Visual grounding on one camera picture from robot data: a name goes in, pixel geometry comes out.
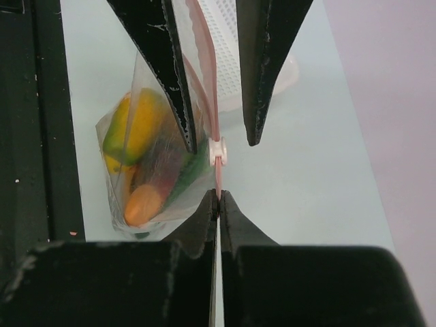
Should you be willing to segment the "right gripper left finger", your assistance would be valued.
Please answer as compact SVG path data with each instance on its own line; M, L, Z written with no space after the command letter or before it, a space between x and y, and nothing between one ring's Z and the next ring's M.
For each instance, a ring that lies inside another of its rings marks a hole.
M2 326L213 326L218 200L160 241L50 243L1 293Z

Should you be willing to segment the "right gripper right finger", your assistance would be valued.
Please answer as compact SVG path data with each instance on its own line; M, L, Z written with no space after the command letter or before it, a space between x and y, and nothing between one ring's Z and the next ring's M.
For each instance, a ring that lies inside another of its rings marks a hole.
M219 203L226 326L424 326L389 250L280 245L239 209Z

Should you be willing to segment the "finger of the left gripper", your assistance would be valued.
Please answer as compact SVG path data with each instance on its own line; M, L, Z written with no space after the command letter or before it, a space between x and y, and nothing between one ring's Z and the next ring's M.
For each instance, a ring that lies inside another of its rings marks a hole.
M162 87L189 153L198 152L191 97L171 1L109 0Z
M243 119L250 146L260 143L279 73L312 3L235 2Z

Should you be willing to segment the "papaya slice with red flesh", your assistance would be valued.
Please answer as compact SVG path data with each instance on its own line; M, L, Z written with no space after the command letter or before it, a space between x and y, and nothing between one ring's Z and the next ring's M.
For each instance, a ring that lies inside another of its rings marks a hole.
M144 156L131 178L124 210L127 225L140 227L160 214L188 155L168 150Z

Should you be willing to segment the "yellow green mango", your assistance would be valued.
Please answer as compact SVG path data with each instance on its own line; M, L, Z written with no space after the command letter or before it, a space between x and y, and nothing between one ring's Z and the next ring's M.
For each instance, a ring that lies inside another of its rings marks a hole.
M154 143L170 110L166 99L158 92L141 89L136 112L126 134L130 94L119 102L103 141L103 153L122 164L135 165Z

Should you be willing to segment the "clear zip top bag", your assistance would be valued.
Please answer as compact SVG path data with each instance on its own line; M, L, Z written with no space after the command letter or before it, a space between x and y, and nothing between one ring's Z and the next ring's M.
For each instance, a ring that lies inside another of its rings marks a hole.
M136 47L130 90L96 126L112 225L161 238L221 185L217 58L198 1L111 1Z

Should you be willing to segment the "dark green cucumber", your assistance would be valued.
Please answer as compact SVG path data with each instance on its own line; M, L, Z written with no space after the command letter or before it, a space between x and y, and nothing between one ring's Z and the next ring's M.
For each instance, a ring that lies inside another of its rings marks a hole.
M196 155L188 155L183 168L178 174L176 183L166 199L163 209L166 210L177 200L209 167L208 140L204 139L200 143L198 153Z

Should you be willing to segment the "white plastic basket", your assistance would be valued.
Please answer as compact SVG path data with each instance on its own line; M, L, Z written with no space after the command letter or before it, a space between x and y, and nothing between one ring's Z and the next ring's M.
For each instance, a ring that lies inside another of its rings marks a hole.
M225 0L200 0L199 4L215 47L219 111L229 112L242 106L236 4Z

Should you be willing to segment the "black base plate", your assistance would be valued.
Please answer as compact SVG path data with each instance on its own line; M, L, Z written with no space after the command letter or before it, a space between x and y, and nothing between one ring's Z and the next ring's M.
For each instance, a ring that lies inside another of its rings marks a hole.
M1 243L84 238L58 1L1 2Z

